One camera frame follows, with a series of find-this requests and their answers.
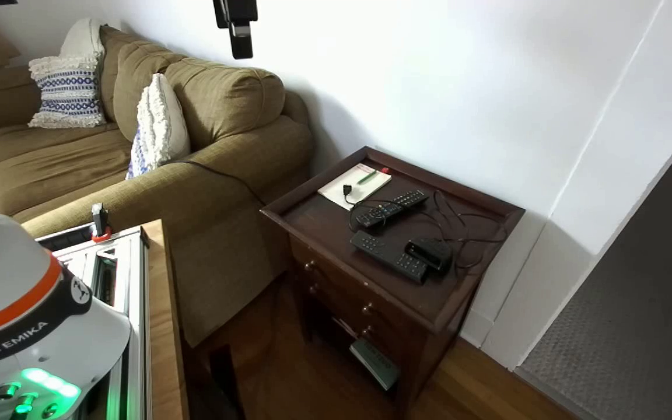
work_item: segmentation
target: remote control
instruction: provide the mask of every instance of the remote control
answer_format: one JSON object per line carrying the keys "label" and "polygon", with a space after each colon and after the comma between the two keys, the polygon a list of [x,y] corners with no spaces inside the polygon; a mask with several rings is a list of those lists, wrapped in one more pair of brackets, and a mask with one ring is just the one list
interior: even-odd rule
{"label": "remote control", "polygon": [[394,195],[389,200],[359,206],[352,210],[352,219],[361,229],[388,226],[388,222],[391,222],[400,214],[422,206],[424,200],[428,200],[428,193],[422,188],[412,188],[412,191],[407,191],[407,193]]}
{"label": "remote control", "polygon": [[349,240],[365,255],[382,262],[384,266],[394,268],[396,273],[407,276],[409,280],[422,285],[428,276],[428,263],[407,255],[402,247],[394,247],[367,231],[356,231]]}

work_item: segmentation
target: throw pillow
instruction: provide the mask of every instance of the throw pillow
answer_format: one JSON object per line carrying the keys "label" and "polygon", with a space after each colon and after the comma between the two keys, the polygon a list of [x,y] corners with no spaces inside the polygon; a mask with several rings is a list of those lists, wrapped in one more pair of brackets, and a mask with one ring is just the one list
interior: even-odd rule
{"label": "throw pillow", "polygon": [[190,131],[165,74],[152,74],[138,103],[138,131],[125,177],[150,173],[190,153]]}
{"label": "throw pillow", "polygon": [[90,128],[103,123],[95,90],[95,55],[45,55],[30,60],[39,88],[39,112],[32,128]]}
{"label": "throw pillow", "polygon": [[103,55],[101,24],[79,19],[66,33],[60,55]]}

